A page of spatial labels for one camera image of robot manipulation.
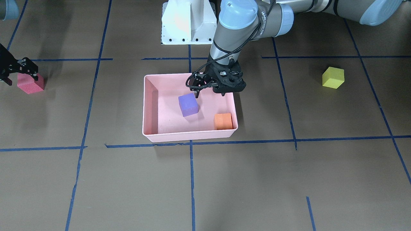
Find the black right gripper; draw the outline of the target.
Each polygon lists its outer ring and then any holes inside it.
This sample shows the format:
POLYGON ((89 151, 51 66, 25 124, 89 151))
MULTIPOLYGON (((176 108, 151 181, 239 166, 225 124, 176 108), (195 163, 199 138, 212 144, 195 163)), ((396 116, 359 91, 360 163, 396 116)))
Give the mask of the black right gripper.
POLYGON ((38 66, 28 57, 17 60, 2 44, 0 44, 0 80, 11 81, 10 73, 30 75, 38 81, 38 66))

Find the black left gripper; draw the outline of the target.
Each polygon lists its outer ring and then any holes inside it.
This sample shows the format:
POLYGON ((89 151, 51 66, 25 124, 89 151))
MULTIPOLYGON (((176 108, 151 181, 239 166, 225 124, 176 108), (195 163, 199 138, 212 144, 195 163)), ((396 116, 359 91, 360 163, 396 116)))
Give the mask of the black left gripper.
POLYGON ((209 87, 207 82, 210 81, 216 83, 212 86, 213 92, 222 96, 226 93, 241 92, 246 87, 239 62, 232 66, 214 62, 206 66, 204 73, 192 72, 186 80, 186 87, 198 98, 200 91, 209 87))

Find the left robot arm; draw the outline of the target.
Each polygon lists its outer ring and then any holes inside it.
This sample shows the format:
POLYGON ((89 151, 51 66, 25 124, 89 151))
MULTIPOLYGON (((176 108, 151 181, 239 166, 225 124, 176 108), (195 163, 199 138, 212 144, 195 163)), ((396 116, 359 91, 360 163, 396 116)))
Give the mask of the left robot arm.
POLYGON ((199 97, 201 90, 214 93, 241 92, 246 83, 238 62, 242 48, 250 41, 285 35, 296 13, 326 12, 376 26, 388 20, 401 0, 222 0, 217 28, 207 63, 192 72, 186 86, 199 97))

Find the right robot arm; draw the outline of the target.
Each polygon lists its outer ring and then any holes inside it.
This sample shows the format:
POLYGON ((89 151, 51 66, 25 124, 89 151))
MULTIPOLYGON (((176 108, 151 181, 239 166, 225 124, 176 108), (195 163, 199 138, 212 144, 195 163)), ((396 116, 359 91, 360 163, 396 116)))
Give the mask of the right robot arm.
MULTIPOLYGON (((1 20, 16 19, 19 16, 19 7, 15 0, 2 0, 1 20)), ((9 79, 11 73, 22 73, 30 75, 38 81, 38 66, 28 57, 16 59, 3 44, 0 44, 0 80, 8 85, 12 85, 9 79)))

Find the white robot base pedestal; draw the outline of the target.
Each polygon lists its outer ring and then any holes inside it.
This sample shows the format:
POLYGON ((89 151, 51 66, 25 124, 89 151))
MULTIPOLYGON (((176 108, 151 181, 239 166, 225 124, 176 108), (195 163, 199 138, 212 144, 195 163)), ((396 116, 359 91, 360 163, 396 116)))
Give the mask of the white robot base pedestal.
POLYGON ((211 0, 169 0, 162 5, 161 43, 212 44, 217 28, 211 0))

